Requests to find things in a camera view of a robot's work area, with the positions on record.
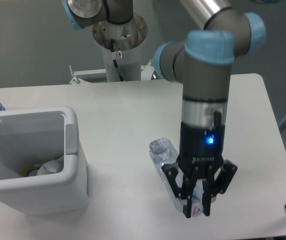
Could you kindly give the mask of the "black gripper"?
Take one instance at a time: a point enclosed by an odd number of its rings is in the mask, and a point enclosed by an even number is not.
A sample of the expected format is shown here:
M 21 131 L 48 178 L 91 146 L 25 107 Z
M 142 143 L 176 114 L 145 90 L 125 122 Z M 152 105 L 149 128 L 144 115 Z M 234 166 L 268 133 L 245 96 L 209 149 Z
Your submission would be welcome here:
M 210 216 L 212 200 L 224 194 L 238 167 L 222 157 L 225 125 L 216 128 L 180 125 L 178 163 L 164 164 L 161 171 L 175 199 L 182 205 L 186 218 L 193 216 L 193 193 L 202 179 L 203 214 Z M 220 169 L 217 178 L 215 173 Z

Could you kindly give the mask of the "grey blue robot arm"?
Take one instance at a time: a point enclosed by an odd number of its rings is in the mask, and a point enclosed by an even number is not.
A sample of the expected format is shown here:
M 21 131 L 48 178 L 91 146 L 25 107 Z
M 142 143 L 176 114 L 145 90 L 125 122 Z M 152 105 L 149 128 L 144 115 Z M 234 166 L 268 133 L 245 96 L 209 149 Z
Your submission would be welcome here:
M 133 50 L 148 30 L 131 0 L 64 0 L 62 5 L 75 29 L 92 27 L 105 50 L 109 82 L 141 79 Z M 182 5 L 198 30 L 184 41 L 161 45 L 153 57 L 158 76 L 183 85 L 179 149 L 167 139 L 149 148 L 176 209 L 191 218 L 210 215 L 212 202 L 237 171 L 222 156 L 232 64 L 264 44 L 266 28 L 257 14 L 240 14 L 227 0 L 184 0 Z

